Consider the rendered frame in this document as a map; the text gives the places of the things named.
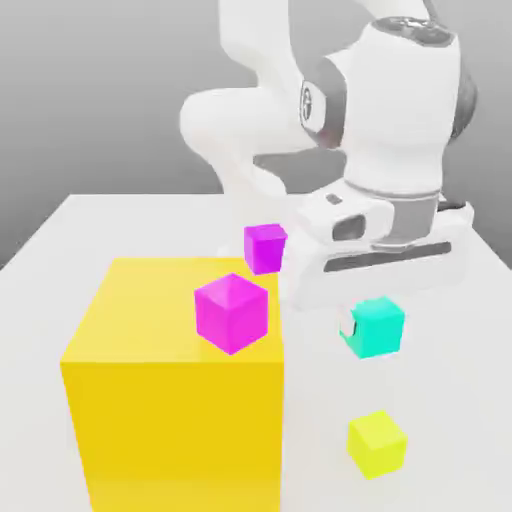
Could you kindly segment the small cyan cube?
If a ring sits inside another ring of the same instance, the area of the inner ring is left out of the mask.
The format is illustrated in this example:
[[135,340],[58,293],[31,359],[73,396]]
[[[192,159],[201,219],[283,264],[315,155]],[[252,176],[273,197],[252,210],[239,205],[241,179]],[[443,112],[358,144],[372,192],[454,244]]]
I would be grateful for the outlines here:
[[348,325],[340,336],[359,359],[396,353],[400,350],[405,312],[388,297],[358,302],[351,310]]

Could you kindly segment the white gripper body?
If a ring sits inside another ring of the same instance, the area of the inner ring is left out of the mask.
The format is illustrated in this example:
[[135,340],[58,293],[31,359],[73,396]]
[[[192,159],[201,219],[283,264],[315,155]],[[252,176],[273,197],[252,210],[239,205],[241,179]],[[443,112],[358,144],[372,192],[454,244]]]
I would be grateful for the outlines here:
[[284,265],[284,300],[314,309],[451,285],[464,275],[467,254],[465,238],[403,253],[293,254]]

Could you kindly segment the small yellow cube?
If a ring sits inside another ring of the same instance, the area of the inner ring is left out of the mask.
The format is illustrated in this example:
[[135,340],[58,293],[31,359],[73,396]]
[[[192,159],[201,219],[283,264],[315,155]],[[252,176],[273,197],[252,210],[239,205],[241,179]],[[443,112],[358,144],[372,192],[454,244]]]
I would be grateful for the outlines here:
[[347,452],[366,479],[397,471],[405,461],[408,438],[384,410],[352,419]]

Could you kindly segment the small purple cube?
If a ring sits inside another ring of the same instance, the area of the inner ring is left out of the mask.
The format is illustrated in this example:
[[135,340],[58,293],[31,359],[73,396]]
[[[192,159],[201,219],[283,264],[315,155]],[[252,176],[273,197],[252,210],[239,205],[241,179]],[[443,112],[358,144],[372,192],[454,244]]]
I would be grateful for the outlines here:
[[244,257],[255,275],[278,273],[287,240],[280,224],[264,224],[244,228]]

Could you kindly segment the small magenta cube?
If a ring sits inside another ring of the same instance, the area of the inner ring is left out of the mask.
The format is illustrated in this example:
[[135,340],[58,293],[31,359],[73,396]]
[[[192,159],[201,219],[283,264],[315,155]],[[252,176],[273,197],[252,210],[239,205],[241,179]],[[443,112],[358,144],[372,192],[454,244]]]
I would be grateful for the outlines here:
[[197,333],[226,354],[236,354],[268,333],[268,291],[238,274],[197,288],[194,302]]

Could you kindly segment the large yellow box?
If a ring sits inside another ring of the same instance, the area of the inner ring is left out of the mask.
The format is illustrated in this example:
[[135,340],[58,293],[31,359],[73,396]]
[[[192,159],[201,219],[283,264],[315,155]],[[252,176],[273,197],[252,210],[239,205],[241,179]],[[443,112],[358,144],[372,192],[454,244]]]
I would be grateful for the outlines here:
[[[226,354],[194,292],[237,274],[268,293],[267,334]],[[61,372],[93,512],[280,512],[278,278],[241,258],[118,258]]]

